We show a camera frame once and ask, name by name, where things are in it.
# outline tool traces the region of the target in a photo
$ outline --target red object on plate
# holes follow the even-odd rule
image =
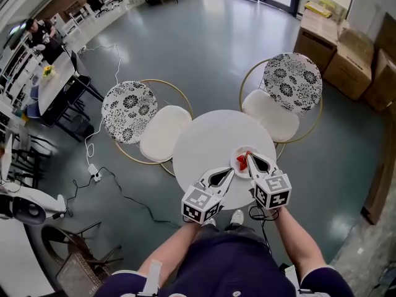
[[[250,151],[247,151],[245,155],[240,155],[236,158],[239,161],[239,170],[244,171],[248,167],[248,163],[246,162],[246,156],[250,154]]]

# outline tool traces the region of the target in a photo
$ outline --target black and white marker cube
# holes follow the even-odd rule
[[[181,213],[185,217],[203,224],[220,211],[222,198],[210,191],[190,186],[181,201]]]
[[[254,180],[254,198],[266,209],[274,209],[289,203],[291,184],[287,174],[266,176]]]

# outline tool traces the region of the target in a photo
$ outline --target power strip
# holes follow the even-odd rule
[[[93,179],[98,182],[101,179],[101,174],[97,170],[94,164],[90,164],[88,167],[88,171],[93,176]]]

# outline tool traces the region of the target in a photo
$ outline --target shoe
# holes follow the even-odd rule
[[[239,225],[243,224],[244,215],[241,209],[235,210],[233,216],[231,217],[230,223],[237,223]]]
[[[216,220],[214,218],[206,220],[205,222],[203,222],[202,226],[204,226],[204,225],[214,225],[214,226],[216,226]]]

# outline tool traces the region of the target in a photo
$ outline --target black and white floral cushion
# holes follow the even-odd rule
[[[264,69],[264,84],[275,102],[295,113],[308,111],[322,96],[322,77],[316,65],[298,53],[279,54]]]
[[[141,82],[121,82],[107,93],[101,107],[103,125],[120,143],[140,141],[146,125],[157,113],[157,99]]]

